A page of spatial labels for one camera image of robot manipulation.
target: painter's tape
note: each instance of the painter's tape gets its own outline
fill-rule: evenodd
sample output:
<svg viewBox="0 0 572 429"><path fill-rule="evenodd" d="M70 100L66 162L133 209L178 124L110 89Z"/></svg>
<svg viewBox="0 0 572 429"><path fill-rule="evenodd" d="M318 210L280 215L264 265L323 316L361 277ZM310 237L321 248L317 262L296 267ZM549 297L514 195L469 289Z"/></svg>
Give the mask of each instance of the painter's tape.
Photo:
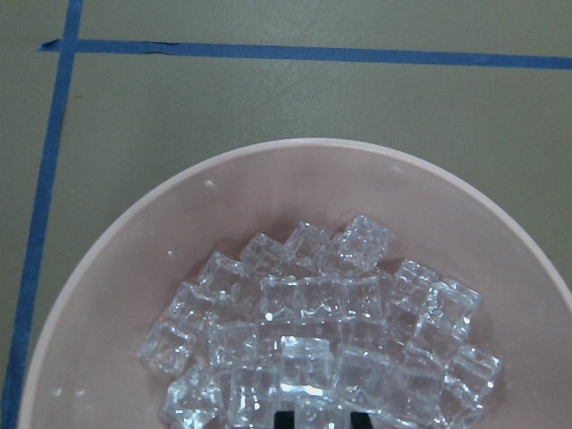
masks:
<svg viewBox="0 0 572 429"><path fill-rule="evenodd" d="M57 52L60 40L39 50ZM93 54L163 54L213 58L334 61L343 63L396 63L512 67L523 69L572 70L572 57L539 55L472 54L463 52L400 51L345 47L225 45L212 43L165 43L129 40L81 39L78 52Z"/></svg>
<svg viewBox="0 0 572 429"><path fill-rule="evenodd" d="M70 0L63 29L63 39L58 42L60 59L55 76L52 105L50 107L42 159L39 166L36 196L32 209L26 256L24 257L20 292L14 317L10 356L2 392L3 429L15 429L18 424L21 391L28 356L29 335L36 302L40 266L42 265L44 253L55 168L57 166L60 130L72 79L73 59L80 30L81 8L82 0Z"/></svg>

